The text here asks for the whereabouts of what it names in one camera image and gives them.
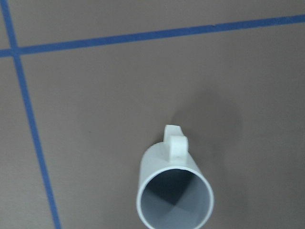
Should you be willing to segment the white cup with handle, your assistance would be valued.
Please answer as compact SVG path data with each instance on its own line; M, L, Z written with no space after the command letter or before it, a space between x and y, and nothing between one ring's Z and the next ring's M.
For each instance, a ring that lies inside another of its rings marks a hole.
M136 208L149 229L200 229L210 218L213 190L180 126L166 125L163 141L143 154Z

